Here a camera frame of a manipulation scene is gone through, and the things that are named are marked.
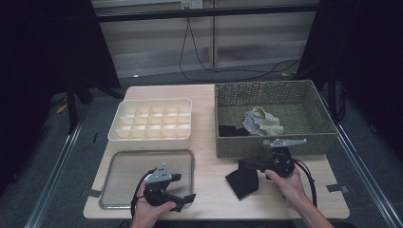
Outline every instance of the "controller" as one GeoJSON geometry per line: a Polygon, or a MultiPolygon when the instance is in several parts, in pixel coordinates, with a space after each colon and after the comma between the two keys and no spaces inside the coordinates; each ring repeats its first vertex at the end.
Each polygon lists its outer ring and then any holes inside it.
{"type": "Polygon", "coordinates": [[[297,141],[277,139],[269,144],[272,151],[272,158],[245,160],[246,167],[249,169],[257,169],[261,173],[264,173],[266,169],[270,169],[275,171],[280,177],[287,178],[295,168],[294,160],[291,158],[288,146],[301,143],[306,143],[306,140],[297,141]]]}
{"type": "Polygon", "coordinates": [[[166,191],[169,183],[179,181],[181,174],[171,174],[165,164],[145,178],[145,199],[151,206],[160,206],[168,201],[174,201],[177,206],[171,211],[181,212],[182,208],[195,200],[196,194],[191,194],[183,198],[169,194],[166,191]]]}

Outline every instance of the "hand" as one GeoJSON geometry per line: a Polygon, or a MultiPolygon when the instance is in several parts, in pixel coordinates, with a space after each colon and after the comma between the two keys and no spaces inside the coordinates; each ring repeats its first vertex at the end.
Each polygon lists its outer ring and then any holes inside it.
{"type": "Polygon", "coordinates": [[[131,223],[131,228],[152,228],[158,218],[165,212],[170,211],[177,205],[173,201],[164,203],[161,206],[151,206],[144,198],[145,183],[140,186],[136,204],[134,218],[131,223]]]}
{"type": "Polygon", "coordinates": [[[303,189],[301,176],[297,168],[288,178],[280,177],[273,170],[264,173],[274,181],[282,195],[297,209],[302,219],[310,228],[331,228],[333,225],[326,219],[308,199],[303,189]]]}
{"type": "Polygon", "coordinates": [[[278,185],[279,191],[294,207],[298,208],[298,204],[307,199],[297,168],[288,178],[282,178],[270,169],[265,170],[264,173],[278,185]]]}

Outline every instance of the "black fabric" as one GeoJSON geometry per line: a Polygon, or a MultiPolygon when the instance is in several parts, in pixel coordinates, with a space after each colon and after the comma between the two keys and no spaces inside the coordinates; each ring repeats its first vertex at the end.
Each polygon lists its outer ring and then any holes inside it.
{"type": "Polygon", "coordinates": [[[259,189],[258,171],[246,168],[245,161],[239,161],[238,170],[230,173],[225,178],[239,200],[259,189]]]}
{"type": "Polygon", "coordinates": [[[237,129],[233,125],[219,125],[219,135],[221,137],[248,136],[249,131],[244,127],[237,129]]]}

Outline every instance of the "wire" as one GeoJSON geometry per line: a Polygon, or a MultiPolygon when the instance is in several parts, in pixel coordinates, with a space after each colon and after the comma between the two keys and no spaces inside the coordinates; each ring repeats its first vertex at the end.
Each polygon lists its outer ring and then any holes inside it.
{"type": "Polygon", "coordinates": [[[338,98],[338,112],[336,113],[337,121],[340,122],[344,118],[345,114],[346,114],[346,90],[342,86],[341,94],[338,98]]]}
{"type": "Polygon", "coordinates": [[[299,60],[301,59],[301,58],[299,58],[299,59],[297,59],[297,60],[285,60],[285,61],[278,62],[278,63],[276,63],[276,64],[273,66],[273,68],[272,68],[271,70],[269,70],[269,71],[267,71],[267,70],[255,70],[255,69],[222,69],[222,70],[214,70],[214,69],[207,68],[207,67],[204,66],[204,64],[202,63],[202,61],[201,61],[201,59],[200,59],[200,57],[199,57],[199,53],[198,53],[198,50],[197,50],[195,37],[194,37],[194,34],[193,34],[193,29],[192,29],[192,26],[191,26],[191,24],[190,24],[189,18],[187,18],[186,33],[184,34],[184,38],[183,38],[183,45],[182,45],[182,50],[181,50],[181,60],[180,60],[179,66],[180,66],[180,70],[181,70],[182,76],[183,76],[185,79],[189,80],[189,81],[195,81],[195,82],[211,82],[211,81],[208,81],[208,80],[191,79],[191,78],[189,78],[188,76],[186,76],[186,74],[183,72],[183,69],[182,69],[182,57],[183,57],[184,47],[185,47],[185,44],[186,44],[187,33],[189,32],[189,30],[190,30],[190,34],[191,34],[191,37],[192,37],[193,48],[194,48],[194,50],[195,50],[196,57],[197,57],[197,59],[198,59],[198,61],[199,61],[199,64],[201,65],[201,67],[203,67],[205,70],[210,71],[210,72],[214,72],[214,73],[222,73],[222,72],[230,72],[230,71],[244,71],[244,72],[257,72],[257,73],[262,73],[262,74],[260,74],[260,75],[258,75],[258,76],[246,78],[246,79],[243,79],[243,80],[234,80],[234,81],[228,81],[228,80],[226,80],[226,81],[221,81],[221,82],[242,82],[242,81],[247,81],[247,80],[258,79],[258,78],[263,77],[263,76],[266,76],[266,75],[268,75],[268,74],[270,74],[270,73],[282,72],[282,71],[284,71],[284,70],[286,70],[286,69],[289,69],[289,68],[291,68],[293,65],[295,65],[297,62],[299,62],[299,60]],[[288,67],[286,67],[286,68],[283,68],[283,69],[281,69],[281,70],[276,70],[276,71],[275,71],[275,69],[276,69],[276,67],[277,67],[278,65],[280,65],[280,64],[282,64],[282,63],[285,63],[285,62],[293,62],[293,63],[292,63],[291,65],[289,65],[288,67]]]}
{"type": "Polygon", "coordinates": [[[128,228],[130,226],[130,223],[127,220],[124,220],[121,222],[121,224],[118,226],[118,228],[128,228]]]}
{"type": "Polygon", "coordinates": [[[138,193],[139,193],[140,187],[142,186],[142,183],[143,183],[144,179],[145,179],[148,175],[152,174],[155,170],[156,170],[156,169],[149,170],[148,172],[146,172],[146,173],[142,176],[142,178],[140,179],[139,183],[137,184],[136,191],[134,191],[133,199],[132,199],[131,202],[130,202],[130,214],[131,214],[131,217],[132,217],[132,218],[134,218],[134,213],[135,213],[135,209],[136,209],[137,200],[139,200],[139,199],[141,199],[141,198],[144,197],[144,196],[142,196],[142,197],[138,197],[138,196],[137,196],[138,193]]]}
{"type": "Polygon", "coordinates": [[[317,207],[317,189],[315,188],[315,180],[311,176],[311,171],[309,171],[308,166],[300,160],[294,160],[294,163],[299,166],[300,169],[306,174],[308,177],[308,182],[309,185],[311,186],[311,192],[312,192],[312,203],[314,204],[315,207],[317,207]]]}

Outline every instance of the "white cloth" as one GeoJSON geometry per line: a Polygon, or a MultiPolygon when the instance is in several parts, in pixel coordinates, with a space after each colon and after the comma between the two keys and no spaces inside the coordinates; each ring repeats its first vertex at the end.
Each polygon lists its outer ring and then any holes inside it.
{"type": "Polygon", "coordinates": [[[253,135],[276,136],[284,134],[284,127],[279,124],[279,119],[256,106],[245,113],[243,126],[253,135]]]}

